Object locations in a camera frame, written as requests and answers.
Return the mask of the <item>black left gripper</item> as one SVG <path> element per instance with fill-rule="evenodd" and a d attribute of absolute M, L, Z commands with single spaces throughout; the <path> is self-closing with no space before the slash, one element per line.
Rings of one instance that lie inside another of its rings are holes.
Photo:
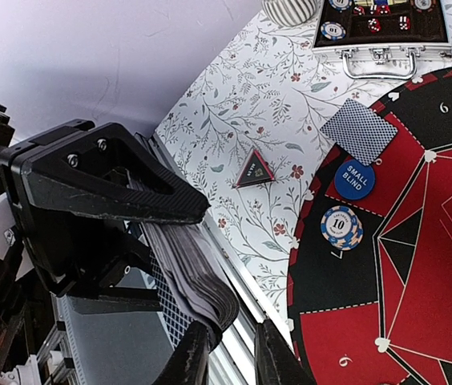
<path fill-rule="evenodd" d="M 113 220 L 196 224 L 208 198 L 163 166 L 123 125 L 73 121 L 0 155 L 12 234 L 0 252 L 0 373 L 26 307 L 24 259 L 45 289 L 82 300 L 80 314 L 159 312 L 155 289 L 119 287 L 152 275 L 151 249 Z"/>

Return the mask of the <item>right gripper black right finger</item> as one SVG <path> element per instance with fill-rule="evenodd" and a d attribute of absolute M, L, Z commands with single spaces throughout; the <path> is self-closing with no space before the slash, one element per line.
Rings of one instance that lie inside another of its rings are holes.
<path fill-rule="evenodd" d="M 256 325 L 255 373 L 258 385 L 312 385 L 317 382 L 301 367 L 270 318 Z"/>

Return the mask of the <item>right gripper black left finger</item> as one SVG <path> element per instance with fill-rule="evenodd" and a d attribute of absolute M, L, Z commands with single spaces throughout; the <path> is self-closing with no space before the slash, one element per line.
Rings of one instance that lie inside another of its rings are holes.
<path fill-rule="evenodd" d="M 153 385 L 202 385 L 208 383 L 208 329 L 194 321 Z"/>

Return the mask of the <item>poker chip stack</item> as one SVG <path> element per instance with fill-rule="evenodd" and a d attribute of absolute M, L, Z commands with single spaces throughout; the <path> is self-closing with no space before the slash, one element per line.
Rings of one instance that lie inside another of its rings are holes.
<path fill-rule="evenodd" d="M 329 208 L 321 218 L 320 227 L 324 239 L 341 251 L 358 247 L 364 235 L 361 221 L 344 205 Z"/>

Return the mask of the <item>blue small blind button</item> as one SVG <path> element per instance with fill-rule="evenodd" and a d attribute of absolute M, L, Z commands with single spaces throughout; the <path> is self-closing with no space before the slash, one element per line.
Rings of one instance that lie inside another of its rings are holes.
<path fill-rule="evenodd" d="M 352 159 L 345 162 L 335 174 L 334 187 L 347 201 L 359 201 L 367 197 L 376 183 L 372 166 L 364 166 Z"/>

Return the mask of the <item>playing card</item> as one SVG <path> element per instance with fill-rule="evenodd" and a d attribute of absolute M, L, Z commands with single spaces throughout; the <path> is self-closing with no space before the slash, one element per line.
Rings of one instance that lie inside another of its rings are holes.
<path fill-rule="evenodd" d="M 347 99 L 320 131 L 363 166 L 382 154 L 398 130 L 373 110 Z"/>

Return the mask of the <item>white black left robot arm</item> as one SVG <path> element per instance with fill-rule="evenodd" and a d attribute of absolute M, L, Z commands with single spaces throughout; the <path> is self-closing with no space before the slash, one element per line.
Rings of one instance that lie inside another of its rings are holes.
<path fill-rule="evenodd" d="M 164 167 L 121 124 L 71 120 L 13 144 L 0 104 L 0 374 L 22 326 L 22 278 L 67 295 L 158 310 L 152 290 L 123 289 L 125 271 L 150 272 L 149 248 L 124 221 L 194 225 L 207 198 Z"/>

